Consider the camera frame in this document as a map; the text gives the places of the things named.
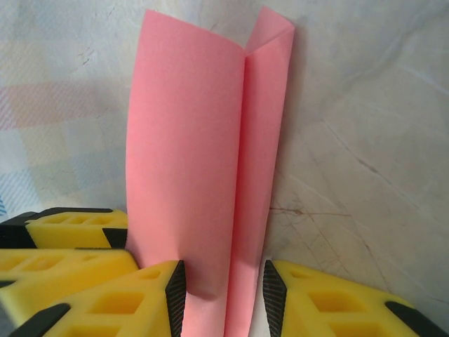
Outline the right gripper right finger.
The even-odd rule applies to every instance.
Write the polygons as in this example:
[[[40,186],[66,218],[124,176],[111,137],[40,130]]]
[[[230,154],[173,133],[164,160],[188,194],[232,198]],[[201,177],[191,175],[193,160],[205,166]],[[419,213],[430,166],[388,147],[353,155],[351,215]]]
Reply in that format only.
[[[398,296],[283,260],[266,260],[262,295],[271,336],[447,336]]]

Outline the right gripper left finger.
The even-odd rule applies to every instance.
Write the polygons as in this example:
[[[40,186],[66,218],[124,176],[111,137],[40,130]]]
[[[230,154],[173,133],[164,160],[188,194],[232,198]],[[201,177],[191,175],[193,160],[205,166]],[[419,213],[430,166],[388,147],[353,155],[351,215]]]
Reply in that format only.
[[[170,260],[74,293],[44,308],[12,336],[180,336],[185,264]]]

